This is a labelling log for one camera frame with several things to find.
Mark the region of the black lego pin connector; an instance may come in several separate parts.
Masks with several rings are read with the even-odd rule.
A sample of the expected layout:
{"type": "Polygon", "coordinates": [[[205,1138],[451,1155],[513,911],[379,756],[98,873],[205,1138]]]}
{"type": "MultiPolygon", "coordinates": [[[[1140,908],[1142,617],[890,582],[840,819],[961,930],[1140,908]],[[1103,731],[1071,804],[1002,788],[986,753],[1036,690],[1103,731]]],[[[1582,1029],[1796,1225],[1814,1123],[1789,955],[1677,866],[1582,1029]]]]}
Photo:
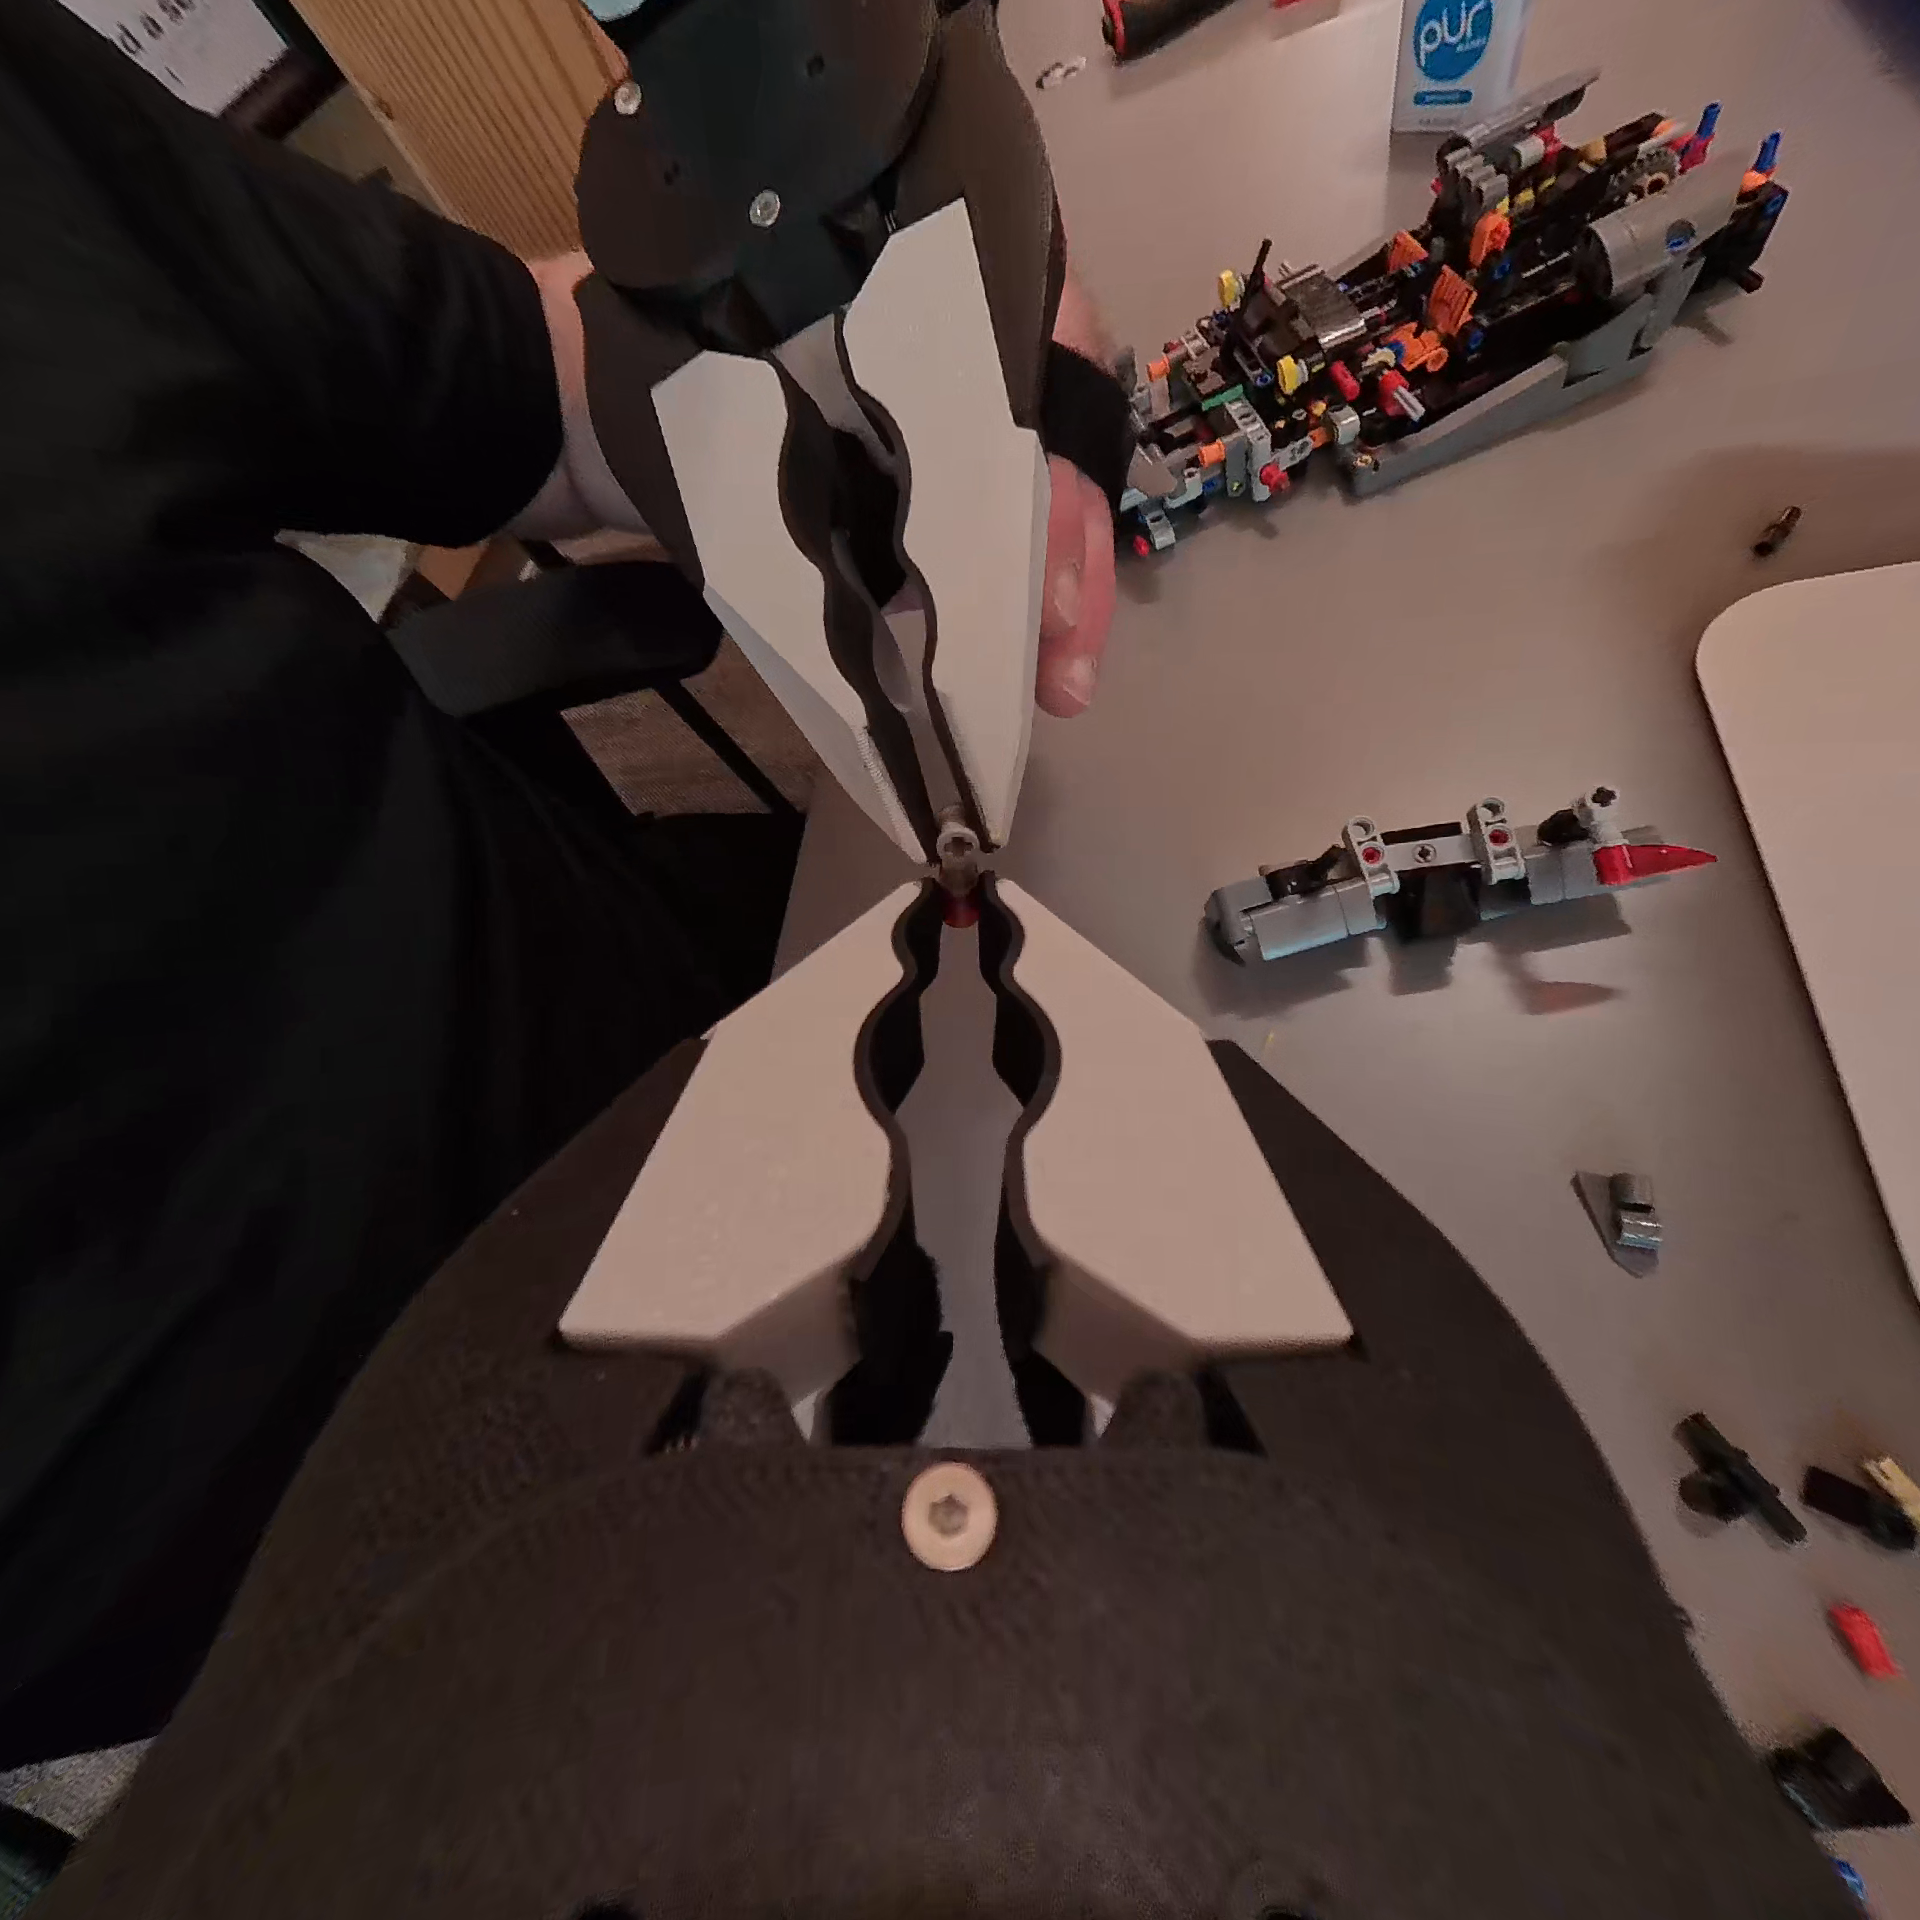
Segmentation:
{"type": "Polygon", "coordinates": [[[1875,1483],[1808,1464],[1801,1480],[1801,1499],[1814,1514],[1886,1553],[1909,1555],[1918,1546],[1917,1523],[1909,1509],[1875,1483]]]}

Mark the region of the black red handled tool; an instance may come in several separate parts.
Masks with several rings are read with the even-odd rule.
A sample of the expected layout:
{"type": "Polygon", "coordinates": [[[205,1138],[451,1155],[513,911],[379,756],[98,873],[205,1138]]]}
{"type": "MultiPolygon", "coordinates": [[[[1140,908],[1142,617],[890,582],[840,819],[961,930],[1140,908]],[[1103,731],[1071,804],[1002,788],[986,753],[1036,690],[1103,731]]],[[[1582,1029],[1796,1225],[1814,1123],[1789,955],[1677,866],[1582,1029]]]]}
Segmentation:
{"type": "Polygon", "coordinates": [[[1114,62],[1131,64],[1232,4],[1217,0],[1100,3],[1100,32],[1114,62]]]}

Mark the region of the grey lego subassembly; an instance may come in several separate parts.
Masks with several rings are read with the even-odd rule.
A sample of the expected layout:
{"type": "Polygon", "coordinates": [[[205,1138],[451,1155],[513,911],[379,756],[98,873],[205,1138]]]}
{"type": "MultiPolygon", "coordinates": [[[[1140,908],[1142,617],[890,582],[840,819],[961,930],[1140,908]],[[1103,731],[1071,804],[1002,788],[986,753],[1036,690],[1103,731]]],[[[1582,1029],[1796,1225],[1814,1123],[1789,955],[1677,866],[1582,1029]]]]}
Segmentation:
{"type": "Polygon", "coordinates": [[[1499,796],[1415,829],[1348,819],[1315,857],[1217,888],[1203,913],[1212,949],[1249,969],[1390,934],[1454,940],[1534,908],[1609,901],[1710,868],[1716,855],[1628,826],[1599,783],[1532,826],[1499,796]]]}

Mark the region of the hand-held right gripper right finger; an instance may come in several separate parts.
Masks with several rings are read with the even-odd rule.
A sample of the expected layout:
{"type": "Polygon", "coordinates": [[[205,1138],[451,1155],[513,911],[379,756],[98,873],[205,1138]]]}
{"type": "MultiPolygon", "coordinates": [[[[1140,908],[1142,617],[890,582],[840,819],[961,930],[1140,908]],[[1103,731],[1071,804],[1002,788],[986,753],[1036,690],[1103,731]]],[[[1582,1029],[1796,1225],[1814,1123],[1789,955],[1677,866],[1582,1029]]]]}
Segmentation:
{"type": "Polygon", "coordinates": [[[1195,1020],[1021,884],[980,883],[992,1069],[1019,1105],[994,1237],[1022,1404],[1336,1352],[1354,1327],[1195,1020]]]}

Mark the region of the grey lego wedge panel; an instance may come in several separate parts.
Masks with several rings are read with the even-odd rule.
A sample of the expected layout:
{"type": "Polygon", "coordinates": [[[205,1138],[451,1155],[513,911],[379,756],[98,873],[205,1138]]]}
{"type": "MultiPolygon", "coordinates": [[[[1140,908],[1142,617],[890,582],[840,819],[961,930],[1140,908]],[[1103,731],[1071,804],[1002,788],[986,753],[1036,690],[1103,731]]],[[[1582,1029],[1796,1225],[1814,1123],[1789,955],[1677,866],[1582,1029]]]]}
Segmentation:
{"type": "Polygon", "coordinates": [[[1652,1180],[1632,1170],[1577,1170],[1570,1184],[1606,1256],[1634,1279],[1652,1274],[1667,1238],[1652,1180]]]}

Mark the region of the lego car chassis assembly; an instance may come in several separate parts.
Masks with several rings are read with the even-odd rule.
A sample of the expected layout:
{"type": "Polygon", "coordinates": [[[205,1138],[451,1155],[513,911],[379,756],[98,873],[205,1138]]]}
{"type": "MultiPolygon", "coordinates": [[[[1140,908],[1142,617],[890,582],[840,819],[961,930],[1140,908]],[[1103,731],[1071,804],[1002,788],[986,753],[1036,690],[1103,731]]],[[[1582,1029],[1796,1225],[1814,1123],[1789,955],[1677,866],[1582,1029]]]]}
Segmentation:
{"type": "Polygon", "coordinates": [[[1448,468],[1645,373],[1703,291],[1761,291],[1789,204],[1780,134],[1716,157],[1710,102],[1694,127],[1650,113],[1565,139],[1594,82],[1560,76],[1447,134],[1420,225],[1338,268],[1263,245],[1181,337],[1126,357],[1121,549],[1165,554],[1309,467],[1361,501],[1448,468]]]}

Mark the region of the white metal book stand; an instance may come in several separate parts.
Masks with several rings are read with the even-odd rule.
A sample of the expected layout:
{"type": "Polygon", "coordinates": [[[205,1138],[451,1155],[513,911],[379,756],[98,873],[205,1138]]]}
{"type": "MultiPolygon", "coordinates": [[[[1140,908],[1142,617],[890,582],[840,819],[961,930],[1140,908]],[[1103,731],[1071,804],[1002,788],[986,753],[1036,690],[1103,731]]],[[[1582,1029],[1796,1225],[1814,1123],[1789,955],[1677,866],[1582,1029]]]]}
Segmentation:
{"type": "Polygon", "coordinates": [[[1755,593],[1694,676],[1918,1284],[1918,564],[1755,593]]]}

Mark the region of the white blue mint pouch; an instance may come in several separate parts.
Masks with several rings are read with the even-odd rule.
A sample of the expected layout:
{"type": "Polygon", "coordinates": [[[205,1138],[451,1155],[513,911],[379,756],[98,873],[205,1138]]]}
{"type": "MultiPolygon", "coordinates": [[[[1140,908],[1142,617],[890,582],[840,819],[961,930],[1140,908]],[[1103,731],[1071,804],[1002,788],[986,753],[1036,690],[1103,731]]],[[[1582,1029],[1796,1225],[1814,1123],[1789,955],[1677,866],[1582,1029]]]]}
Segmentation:
{"type": "Polygon", "coordinates": [[[1390,132],[1462,132],[1521,96],[1531,3],[1405,3],[1390,132]]]}

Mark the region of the black curved lego piece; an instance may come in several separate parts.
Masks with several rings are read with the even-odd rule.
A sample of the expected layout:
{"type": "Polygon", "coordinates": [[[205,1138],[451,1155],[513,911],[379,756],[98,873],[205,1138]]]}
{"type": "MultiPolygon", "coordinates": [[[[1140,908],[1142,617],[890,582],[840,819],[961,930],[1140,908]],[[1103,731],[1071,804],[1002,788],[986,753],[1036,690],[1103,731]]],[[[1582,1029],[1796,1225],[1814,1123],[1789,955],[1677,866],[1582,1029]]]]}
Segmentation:
{"type": "Polygon", "coordinates": [[[1880,1769],[1836,1727],[1769,1751],[1766,1769],[1780,1794],[1817,1833],[1898,1833],[1913,1813],[1880,1769]]]}

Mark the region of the black lego cross connector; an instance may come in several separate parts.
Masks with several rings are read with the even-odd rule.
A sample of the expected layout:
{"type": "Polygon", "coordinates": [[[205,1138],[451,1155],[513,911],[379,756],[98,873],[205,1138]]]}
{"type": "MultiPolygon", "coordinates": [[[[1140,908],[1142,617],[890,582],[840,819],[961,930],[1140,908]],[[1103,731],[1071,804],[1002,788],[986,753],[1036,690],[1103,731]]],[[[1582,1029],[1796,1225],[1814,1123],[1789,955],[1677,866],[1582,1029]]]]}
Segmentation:
{"type": "Polygon", "coordinates": [[[1789,1507],[1780,1488],[1703,1413],[1679,1421],[1675,1438],[1690,1460],[1688,1473],[1677,1485],[1679,1500],[1688,1512],[1716,1525],[1755,1520],[1789,1548],[1811,1540],[1808,1527],[1789,1507]]]}

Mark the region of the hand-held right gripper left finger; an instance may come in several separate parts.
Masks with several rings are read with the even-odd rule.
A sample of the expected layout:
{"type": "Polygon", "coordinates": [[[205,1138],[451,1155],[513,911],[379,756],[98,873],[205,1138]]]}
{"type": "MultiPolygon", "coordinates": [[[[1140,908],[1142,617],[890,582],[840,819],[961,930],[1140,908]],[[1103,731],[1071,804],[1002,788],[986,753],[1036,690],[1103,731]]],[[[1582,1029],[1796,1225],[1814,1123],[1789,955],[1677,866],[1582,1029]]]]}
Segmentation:
{"type": "Polygon", "coordinates": [[[907,982],[897,926],[923,897],[901,884],[709,1031],[560,1343],[762,1373],[793,1404],[852,1369],[852,1263],[895,1170],[854,1048],[907,982]]]}

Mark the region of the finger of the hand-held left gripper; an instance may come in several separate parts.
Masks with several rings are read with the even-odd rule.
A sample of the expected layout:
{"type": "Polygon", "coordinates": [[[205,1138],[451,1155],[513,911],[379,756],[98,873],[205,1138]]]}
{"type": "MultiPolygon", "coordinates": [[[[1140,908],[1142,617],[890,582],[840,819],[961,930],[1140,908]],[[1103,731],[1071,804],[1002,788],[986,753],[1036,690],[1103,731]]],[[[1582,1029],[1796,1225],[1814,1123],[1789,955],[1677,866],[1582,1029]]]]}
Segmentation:
{"type": "Polygon", "coordinates": [[[1035,728],[1051,476],[1006,392],[969,206],[892,232],[838,330],[846,385],[899,468],[926,720],[977,837],[1004,846],[1035,728]]]}
{"type": "Polygon", "coordinates": [[[705,351],[652,391],[703,593],[852,803],[928,866],[936,819],[883,674],[837,432],[776,358],[705,351]]]}

